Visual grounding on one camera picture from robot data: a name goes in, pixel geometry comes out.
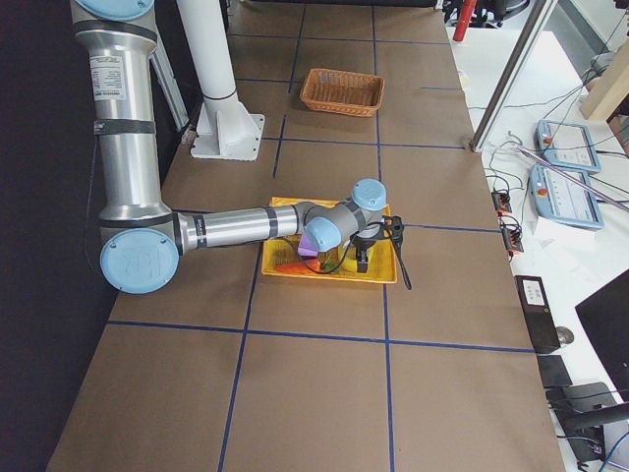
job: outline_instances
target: black strap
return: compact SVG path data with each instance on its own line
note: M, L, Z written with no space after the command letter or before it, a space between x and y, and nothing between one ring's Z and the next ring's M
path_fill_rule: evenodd
M162 216L155 216L152 218L143 219L102 219L100 220L100 226L103 228L147 228L149 226L156 226L158 224L168 223L173 220L172 213L164 214Z
M264 210L268 216L268 237L272 239L277 236L277 213L271 206L265 206Z
M365 227L367 226L367 222L365 221L363 210L358 205L356 205L356 202L350 200L347 204L345 204L345 207L347 207L349 211L354 213L354 217L356 218L356 221L358 221L359 230L365 229Z
M207 231L205 230L205 220L202 214L193 215L195 228L197 229L197 249L207 247Z
M127 32L157 42L157 33L155 31L139 27L138 25L132 25L131 23L108 22L104 20L84 20L75 23L75 34L92 30Z
M203 96L205 98L209 98L210 100L226 100L230 96L234 96L234 94L236 94L236 89L235 88L234 88L234 91L232 91L229 95L221 96L219 98L214 98L213 96L207 96L205 93L203 94Z
M101 135L154 135L155 122L126 119L105 119L94 121L94 134Z

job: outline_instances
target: label sticker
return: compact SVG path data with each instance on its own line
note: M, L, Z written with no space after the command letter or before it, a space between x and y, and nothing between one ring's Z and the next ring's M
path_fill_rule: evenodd
M524 294L529 305L545 306L543 301L542 286L536 280L522 280Z
M89 58L89 66L94 100L127 99L125 66L122 57L92 56Z

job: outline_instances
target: wicker basket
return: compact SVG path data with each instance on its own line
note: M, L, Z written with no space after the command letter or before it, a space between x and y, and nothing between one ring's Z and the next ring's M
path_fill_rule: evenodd
M382 103L383 89L382 77L311 69L300 98L311 110L370 117Z

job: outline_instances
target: white pole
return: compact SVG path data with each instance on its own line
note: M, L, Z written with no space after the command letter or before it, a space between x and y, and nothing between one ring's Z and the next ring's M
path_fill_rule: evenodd
M192 155L254 160L264 117L250 115L238 100L218 0L177 0L203 93Z

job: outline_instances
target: red object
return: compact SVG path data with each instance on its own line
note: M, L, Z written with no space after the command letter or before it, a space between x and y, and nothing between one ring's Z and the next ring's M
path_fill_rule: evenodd
M474 13L474 9L476 8L476 0L465 0L463 2L463 7L461 8L461 14L459 15L459 20L456 22L456 29L454 30L454 39L457 42L460 42L465 37L465 31L468 30L468 26L470 25L470 20L472 19L472 14Z

